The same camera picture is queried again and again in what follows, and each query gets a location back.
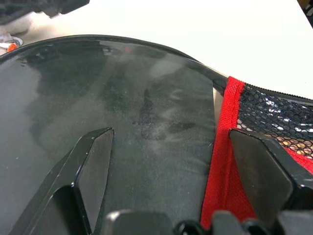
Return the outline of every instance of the red fabric trim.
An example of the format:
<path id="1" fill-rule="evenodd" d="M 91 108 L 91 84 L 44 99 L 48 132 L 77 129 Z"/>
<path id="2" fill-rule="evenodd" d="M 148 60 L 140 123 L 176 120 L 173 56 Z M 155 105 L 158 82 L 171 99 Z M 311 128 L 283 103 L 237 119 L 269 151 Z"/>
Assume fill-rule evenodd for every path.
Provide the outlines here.
<path id="1" fill-rule="evenodd" d="M 228 132 L 237 126 L 239 98 L 244 83 L 229 77 L 216 133 L 210 173 L 201 212 L 201 224 L 208 228 L 216 210 L 228 210 L 240 220 L 255 217 L 239 179 Z"/>
<path id="2" fill-rule="evenodd" d="M 306 158 L 303 155 L 297 154 L 296 152 L 292 151 L 289 148 L 284 148 L 289 155 L 292 156 L 292 158 L 298 163 L 300 164 L 303 168 L 305 168 L 309 173 L 311 173 L 313 175 L 313 161 Z"/>

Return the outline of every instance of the white surface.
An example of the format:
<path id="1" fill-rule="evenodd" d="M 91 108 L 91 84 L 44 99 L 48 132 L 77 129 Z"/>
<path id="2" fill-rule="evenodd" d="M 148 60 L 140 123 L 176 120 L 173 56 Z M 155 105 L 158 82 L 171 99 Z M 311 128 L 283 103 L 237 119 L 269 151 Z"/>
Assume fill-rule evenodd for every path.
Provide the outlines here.
<path id="1" fill-rule="evenodd" d="M 54 19 L 39 15 L 21 38 L 74 34 L 163 44 L 247 83 L 313 99 L 313 30 L 296 0 L 90 0 Z"/>

